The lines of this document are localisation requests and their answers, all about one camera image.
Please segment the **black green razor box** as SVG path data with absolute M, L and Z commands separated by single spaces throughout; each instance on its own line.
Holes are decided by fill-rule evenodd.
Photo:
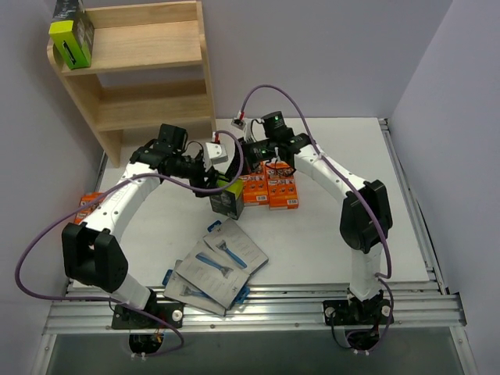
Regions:
M 70 70 L 91 66 L 95 27 L 82 1 L 57 0 L 48 34 Z
M 245 207 L 243 190 L 243 180 L 238 179 L 218 195 L 211 195 L 209 201 L 212 211 L 238 220 Z

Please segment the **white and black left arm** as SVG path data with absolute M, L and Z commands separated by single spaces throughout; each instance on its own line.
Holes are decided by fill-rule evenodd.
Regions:
M 196 196 L 221 192 L 215 165 L 227 159 L 227 150 L 214 134 L 196 156 L 187 155 L 188 133 L 184 128 L 161 125 L 157 137 L 133 152 L 120 180 L 98 207 L 79 224 L 62 231 L 66 275 L 82 284 L 105 291 L 117 303 L 127 305 L 129 317 L 139 327 L 157 319 L 153 291 L 140 284 L 128 270 L 120 239 L 145 199 L 165 180 L 189 188 Z

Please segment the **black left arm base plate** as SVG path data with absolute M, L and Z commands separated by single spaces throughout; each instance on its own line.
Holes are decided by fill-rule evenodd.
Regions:
M 157 317 L 172 327 L 182 328 L 183 315 L 183 303 L 166 302 L 158 304 Z M 114 330 L 140 330 L 166 328 L 166 326 L 157 320 L 146 317 L 144 314 L 132 311 L 122 305 L 115 305 L 111 328 Z

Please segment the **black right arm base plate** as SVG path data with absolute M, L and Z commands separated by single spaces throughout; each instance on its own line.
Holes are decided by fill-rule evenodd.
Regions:
M 390 301 L 382 298 L 359 301 L 356 298 L 323 301 L 326 325 L 368 326 L 393 324 L 394 317 L 389 315 Z

